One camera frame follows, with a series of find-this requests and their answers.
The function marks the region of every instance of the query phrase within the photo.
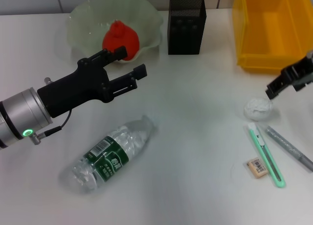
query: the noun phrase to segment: green box cutter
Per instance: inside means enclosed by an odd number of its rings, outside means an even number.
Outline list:
[[[272,157],[267,145],[265,144],[265,141],[263,140],[257,126],[254,122],[251,122],[248,124],[249,133],[250,136],[257,147],[259,153],[262,156],[263,161],[265,162],[265,165],[268,168],[268,171],[270,175],[272,176],[275,184],[277,187],[285,187],[286,182],[282,176],[282,173],[280,173],[276,162],[274,161],[274,158]]]

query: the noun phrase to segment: plastic water bottle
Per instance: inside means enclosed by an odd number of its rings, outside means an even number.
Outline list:
[[[120,126],[96,144],[73,166],[72,173],[82,191],[92,192],[131,161],[143,148],[153,129],[151,120],[141,120]]]

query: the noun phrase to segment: yellow plastic bin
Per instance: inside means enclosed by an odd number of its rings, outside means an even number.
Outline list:
[[[235,0],[233,26],[238,65],[277,74],[313,49],[310,0]]]

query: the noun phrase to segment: barcode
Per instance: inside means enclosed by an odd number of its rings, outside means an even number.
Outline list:
[[[103,139],[100,143],[94,146],[94,148],[90,152],[97,157],[109,146],[110,143]]]
[[[265,167],[263,164],[259,161],[259,159],[256,159],[252,162],[256,167],[258,167],[258,172],[261,173],[262,171],[265,171]]]

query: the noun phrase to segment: gray marker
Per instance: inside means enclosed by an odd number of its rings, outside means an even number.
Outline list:
[[[308,159],[302,152],[289,143],[284,137],[276,132],[271,126],[263,123],[258,123],[258,126],[272,139],[274,139],[280,146],[282,146],[287,152],[289,152],[299,162],[304,164],[308,169],[313,172],[313,162]]]

